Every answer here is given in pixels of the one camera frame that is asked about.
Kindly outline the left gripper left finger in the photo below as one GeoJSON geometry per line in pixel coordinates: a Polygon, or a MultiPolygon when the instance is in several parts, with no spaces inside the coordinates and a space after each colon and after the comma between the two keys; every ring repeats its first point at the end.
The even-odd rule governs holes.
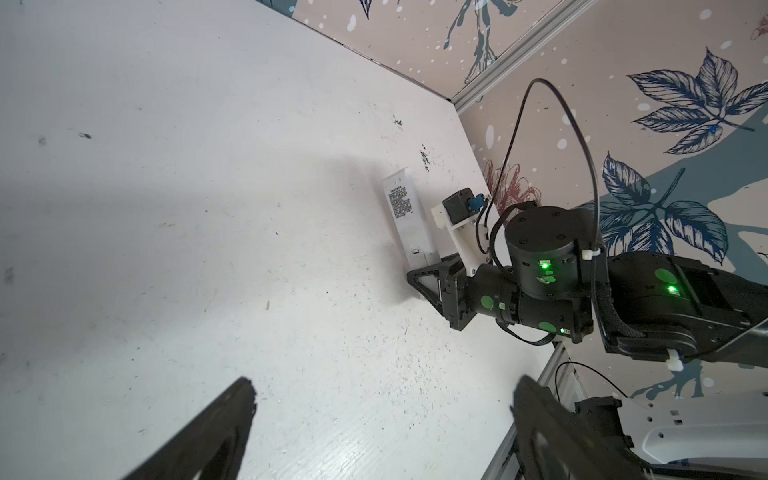
{"type": "Polygon", "coordinates": [[[127,477],[237,478],[256,411],[251,380],[238,378],[127,477]]]}

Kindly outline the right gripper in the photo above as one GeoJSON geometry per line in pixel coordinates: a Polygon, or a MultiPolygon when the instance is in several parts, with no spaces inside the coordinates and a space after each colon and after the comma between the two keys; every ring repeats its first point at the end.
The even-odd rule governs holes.
{"type": "Polygon", "coordinates": [[[489,265],[469,276],[459,255],[452,254],[436,264],[410,270],[406,280],[453,330],[464,330],[477,315],[497,317],[501,279],[489,265]]]}

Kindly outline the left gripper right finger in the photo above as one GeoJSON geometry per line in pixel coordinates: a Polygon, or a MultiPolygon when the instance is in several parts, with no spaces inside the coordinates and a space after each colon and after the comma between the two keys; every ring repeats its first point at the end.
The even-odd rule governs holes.
{"type": "Polygon", "coordinates": [[[529,376],[513,397],[518,459],[526,479],[643,479],[643,469],[611,448],[529,376]]]}

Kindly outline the white remote control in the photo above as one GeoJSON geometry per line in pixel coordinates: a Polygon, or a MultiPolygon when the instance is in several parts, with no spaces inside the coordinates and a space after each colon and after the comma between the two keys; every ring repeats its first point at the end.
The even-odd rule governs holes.
{"type": "Polygon", "coordinates": [[[409,169],[385,178],[383,189],[410,269],[438,263],[438,249],[409,169]]]}

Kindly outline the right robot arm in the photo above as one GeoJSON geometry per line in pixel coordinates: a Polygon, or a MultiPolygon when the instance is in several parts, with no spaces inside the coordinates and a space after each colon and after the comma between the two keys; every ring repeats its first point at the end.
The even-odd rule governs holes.
{"type": "MultiPolygon", "coordinates": [[[[586,209],[510,207],[493,227],[497,258],[468,274],[459,254],[408,273],[455,330],[477,315],[546,341],[598,332],[605,350],[681,371],[696,360],[767,363],[767,289],[666,253],[612,255],[586,209]]],[[[736,459],[767,456],[767,391],[687,401],[625,396],[565,406],[557,387],[522,378],[509,451],[521,479],[749,479],[736,459]]]]}

